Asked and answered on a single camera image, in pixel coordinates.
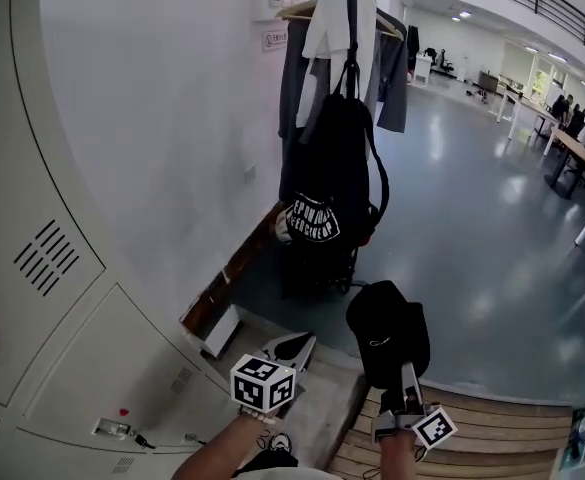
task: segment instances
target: wall socket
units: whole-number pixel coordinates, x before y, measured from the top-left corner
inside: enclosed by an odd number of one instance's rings
[[[243,181],[246,185],[252,183],[256,178],[256,165],[251,165],[243,171]]]

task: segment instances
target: black cap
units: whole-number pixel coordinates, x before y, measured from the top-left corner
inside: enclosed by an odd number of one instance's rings
[[[348,307],[368,382],[379,389],[401,385],[401,366],[411,362],[417,377],[430,364],[430,339],[423,306],[408,302],[392,281],[365,286]]]

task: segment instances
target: black backpack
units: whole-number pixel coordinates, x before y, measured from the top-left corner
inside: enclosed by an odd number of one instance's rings
[[[365,245],[383,217],[390,189],[374,145],[372,116],[358,98],[345,98],[341,82],[328,95],[307,144],[291,150],[294,196],[286,210],[294,243],[328,252]],[[370,203],[366,137],[381,175],[381,206]]]

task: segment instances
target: sneaker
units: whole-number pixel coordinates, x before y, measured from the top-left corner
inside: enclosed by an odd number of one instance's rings
[[[277,434],[270,439],[270,450],[282,450],[288,453],[292,453],[292,440],[287,434]]]

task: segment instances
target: wooden stair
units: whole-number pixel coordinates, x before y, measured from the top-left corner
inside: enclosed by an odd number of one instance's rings
[[[423,387],[428,402],[439,402],[459,431],[417,464],[421,480],[547,480],[556,452],[567,442],[572,409],[497,402]],[[370,440],[381,393],[370,389],[353,427],[348,430],[330,473],[361,479],[379,466],[380,449]]]

